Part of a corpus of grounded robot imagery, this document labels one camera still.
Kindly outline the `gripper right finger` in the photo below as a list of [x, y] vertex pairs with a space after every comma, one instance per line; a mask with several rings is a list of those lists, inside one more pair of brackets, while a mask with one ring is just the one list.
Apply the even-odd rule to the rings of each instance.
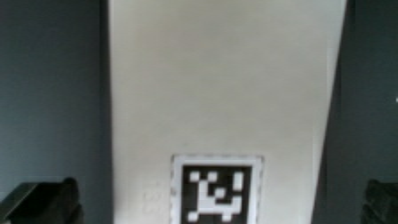
[[398, 224], [398, 183], [367, 182], [360, 224]]

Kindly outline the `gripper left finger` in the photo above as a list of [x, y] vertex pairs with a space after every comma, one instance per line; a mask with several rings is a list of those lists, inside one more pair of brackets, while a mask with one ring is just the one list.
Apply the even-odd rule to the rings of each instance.
[[17, 185], [0, 201], [0, 224], [83, 224], [74, 178]]

